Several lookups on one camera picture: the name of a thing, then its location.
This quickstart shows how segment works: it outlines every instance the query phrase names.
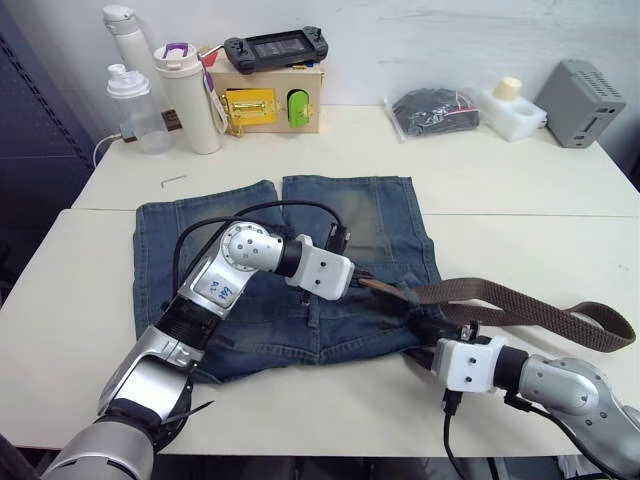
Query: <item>white power cord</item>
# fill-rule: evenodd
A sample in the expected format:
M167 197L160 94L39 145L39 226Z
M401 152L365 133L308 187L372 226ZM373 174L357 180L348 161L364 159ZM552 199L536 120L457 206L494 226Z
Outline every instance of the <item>white power cord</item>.
M98 153L98 148L100 148L100 145L102 145L104 142L106 142L107 140L116 140L118 138L122 138L122 134L121 133L114 133L113 135L108 135L106 137L104 137L102 140L100 140L98 143L96 143L96 147L93 149L93 169L95 170L97 165L96 165L96 154Z

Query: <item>robotic arm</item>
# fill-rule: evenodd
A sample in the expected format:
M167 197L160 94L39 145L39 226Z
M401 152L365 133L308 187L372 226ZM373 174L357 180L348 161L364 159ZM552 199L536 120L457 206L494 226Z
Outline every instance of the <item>robotic arm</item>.
M640 477L640 412L623 406L590 363L529 355L507 346L502 336L442 338L431 370L453 392L492 393L497 387L507 391L505 403L520 410L537 410L530 402L539 403L543 416L599 468L617 478Z
M337 300L347 291L354 265L314 247L306 235L285 240L256 223L232 224L109 379L98 420L66 445L43 479L148 479L155 453L199 409L189 411L191 374L257 271L282 275L290 286Z

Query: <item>belt strap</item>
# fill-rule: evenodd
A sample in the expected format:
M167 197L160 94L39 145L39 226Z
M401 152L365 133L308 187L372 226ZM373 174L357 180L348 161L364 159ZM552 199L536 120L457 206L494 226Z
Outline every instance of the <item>belt strap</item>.
M416 302L416 298L408 298L402 290L379 280L360 278L358 282L407 302ZM539 325L600 352L613 352L636 339L629 322L614 309L601 303L582 302L566 310L560 310L482 278L454 278L414 288L413 291L419 304L439 304L445 316L459 325L467 325L471 321L497 327ZM449 303L473 299L488 302L501 310Z

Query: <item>denim shorts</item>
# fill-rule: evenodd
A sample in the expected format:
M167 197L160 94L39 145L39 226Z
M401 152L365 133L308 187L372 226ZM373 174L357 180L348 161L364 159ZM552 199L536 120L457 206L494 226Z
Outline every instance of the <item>denim shorts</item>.
M351 233L345 255L375 278L402 288L440 280L410 178L285 177L282 197L322 202L336 210ZM229 192L140 207L133 238L137 335L158 321L161 305L169 300L172 252L182 230L208 217L232 215L276 199L273 184L263 180ZM308 206L269 208L251 217L286 224L321 247L332 222L325 211ZM182 269L218 227L188 237ZM371 358L420 343L407 326L407 309L381 301L367 289L350 288L346 297L334 302L312 297L303 305L300 298L282 277L254 275L211 339L197 380L222 383L267 368ZM416 308L427 318L442 319L437 307Z

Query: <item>yellow latch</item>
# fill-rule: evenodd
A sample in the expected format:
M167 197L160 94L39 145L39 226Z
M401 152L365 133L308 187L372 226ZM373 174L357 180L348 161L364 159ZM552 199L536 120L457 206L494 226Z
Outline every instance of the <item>yellow latch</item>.
M222 104L229 117L231 133L242 135L242 127L276 123L280 104L272 88L227 90Z

